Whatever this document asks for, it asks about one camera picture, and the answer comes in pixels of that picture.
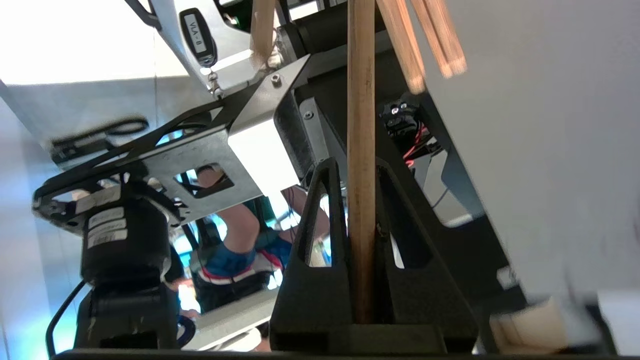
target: wooden dowel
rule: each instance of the wooden dowel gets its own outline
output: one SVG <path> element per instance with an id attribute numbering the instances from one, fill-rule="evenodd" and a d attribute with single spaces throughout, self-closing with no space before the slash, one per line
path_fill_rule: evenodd
<path id="1" fill-rule="evenodd" d="M 467 71 L 467 61 L 444 0 L 422 0 L 454 75 Z"/>
<path id="2" fill-rule="evenodd" d="M 389 38 L 396 51 L 404 79 L 413 94 L 426 91 L 426 73 L 420 49 L 415 39 L 409 10 L 404 0 L 378 0 Z"/>
<path id="3" fill-rule="evenodd" d="M 373 0 L 349 0 L 347 41 L 347 163 L 349 237 L 355 317 L 370 323 L 376 223 Z"/>
<path id="4" fill-rule="evenodd" d="M 253 2 L 253 21 L 251 21 L 251 44 L 253 50 L 252 65 L 259 69 L 273 52 L 273 16 L 276 0 L 255 0 Z"/>
<path id="5" fill-rule="evenodd" d="M 411 2 L 415 9 L 415 14 L 418 16 L 418 21 L 420 22 L 420 25 L 422 25 L 422 30 L 424 30 L 424 34 L 427 36 L 427 41 L 429 42 L 433 57 L 436 59 L 438 67 L 440 68 L 440 72 L 445 78 L 450 78 L 453 76 L 453 71 L 451 70 L 451 66 L 444 55 L 442 46 L 440 45 L 440 39 L 438 39 L 436 29 L 429 17 L 427 4 L 424 0 L 412 0 Z"/>

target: black motor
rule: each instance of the black motor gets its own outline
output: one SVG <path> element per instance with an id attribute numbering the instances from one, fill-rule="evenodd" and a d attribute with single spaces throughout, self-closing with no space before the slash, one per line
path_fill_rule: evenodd
<path id="1" fill-rule="evenodd" d="M 134 189 L 112 186 L 76 204 L 86 211 L 81 276 L 93 285 L 76 348 L 178 348 L 178 300 L 161 281 L 171 263 L 167 217 Z"/>

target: gray panel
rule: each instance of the gray panel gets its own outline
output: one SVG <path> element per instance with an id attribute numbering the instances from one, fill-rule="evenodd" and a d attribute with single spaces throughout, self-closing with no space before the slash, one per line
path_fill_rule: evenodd
<path id="1" fill-rule="evenodd" d="M 640 287 L 640 3 L 447 4 L 468 72 L 416 31 L 429 92 L 524 291 Z"/>

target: white label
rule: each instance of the white label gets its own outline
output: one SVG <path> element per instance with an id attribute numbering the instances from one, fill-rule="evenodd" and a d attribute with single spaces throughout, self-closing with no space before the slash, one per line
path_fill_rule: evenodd
<path id="1" fill-rule="evenodd" d="M 95 214 L 89 219 L 89 229 L 93 229 L 94 226 L 100 225 L 103 222 L 116 220 L 124 217 L 124 208 L 118 207 Z"/>
<path id="2" fill-rule="evenodd" d="M 124 229 L 125 227 L 127 227 L 126 219 L 115 220 L 96 227 L 95 229 L 89 231 L 87 236 L 91 238 L 92 236 L 108 233 L 117 229 Z"/>
<path id="3" fill-rule="evenodd" d="M 76 214 L 84 213 L 94 206 L 101 206 L 120 200 L 120 185 L 112 186 L 82 197 L 76 201 Z"/>
<path id="4" fill-rule="evenodd" d="M 109 243 L 112 241 L 124 240 L 127 238 L 127 229 L 124 230 L 116 230 L 112 233 L 99 234 L 95 236 L 91 236 L 87 239 L 86 248 L 90 249 L 96 245 Z"/>
<path id="5" fill-rule="evenodd" d="M 202 41 L 202 32 L 200 31 L 200 26 L 198 26 L 196 15 L 189 14 L 185 16 L 184 22 L 187 24 L 189 36 L 191 37 L 193 48 L 196 50 L 196 53 L 202 53 L 206 51 L 207 47 L 204 45 L 204 41 Z"/>

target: screw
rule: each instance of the screw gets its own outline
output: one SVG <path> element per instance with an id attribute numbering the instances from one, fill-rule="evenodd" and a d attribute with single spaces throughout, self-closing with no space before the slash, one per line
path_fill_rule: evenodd
<path id="1" fill-rule="evenodd" d="M 280 85 L 282 85 L 282 80 L 280 79 L 280 75 L 279 74 L 271 75 L 271 83 L 273 84 L 273 86 L 279 88 Z"/>

